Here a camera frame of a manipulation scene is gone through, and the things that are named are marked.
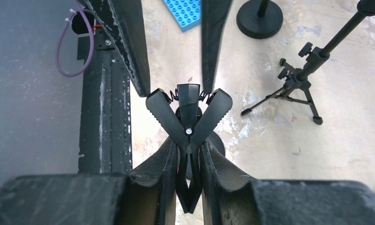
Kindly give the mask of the orange mic round stand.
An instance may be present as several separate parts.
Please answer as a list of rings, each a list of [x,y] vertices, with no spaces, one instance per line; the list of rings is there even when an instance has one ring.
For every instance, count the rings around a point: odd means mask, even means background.
[[[281,8],[271,0],[249,0],[238,10],[236,24],[246,36],[265,39],[277,34],[283,24]]]

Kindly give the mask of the white mic clamp stand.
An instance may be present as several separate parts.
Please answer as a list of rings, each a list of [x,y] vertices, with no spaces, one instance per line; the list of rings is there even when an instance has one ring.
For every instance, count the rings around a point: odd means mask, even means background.
[[[217,89],[208,96],[208,107],[199,115],[199,102],[205,96],[198,84],[179,84],[173,97],[158,88],[146,98],[147,109],[179,149],[176,193],[185,213],[195,211],[202,192],[201,146],[233,104],[229,94]]]

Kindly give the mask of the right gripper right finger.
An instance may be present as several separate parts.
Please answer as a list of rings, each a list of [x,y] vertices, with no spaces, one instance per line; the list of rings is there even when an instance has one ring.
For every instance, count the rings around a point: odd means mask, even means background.
[[[200,153],[206,225],[375,225],[375,193],[351,180],[258,180],[211,142]]]

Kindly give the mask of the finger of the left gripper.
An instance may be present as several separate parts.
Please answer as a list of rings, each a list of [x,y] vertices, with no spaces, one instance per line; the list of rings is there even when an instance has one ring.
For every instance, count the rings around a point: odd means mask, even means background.
[[[83,0],[115,45],[140,97],[151,92],[150,68],[140,0]]]
[[[201,74],[203,91],[214,89],[223,28],[232,0],[201,1]]]

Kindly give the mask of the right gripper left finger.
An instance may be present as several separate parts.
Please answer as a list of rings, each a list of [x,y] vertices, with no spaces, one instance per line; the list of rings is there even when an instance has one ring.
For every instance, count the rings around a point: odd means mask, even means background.
[[[0,225],[172,225],[176,167],[168,138],[128,174],[15,177],[0,187]]]

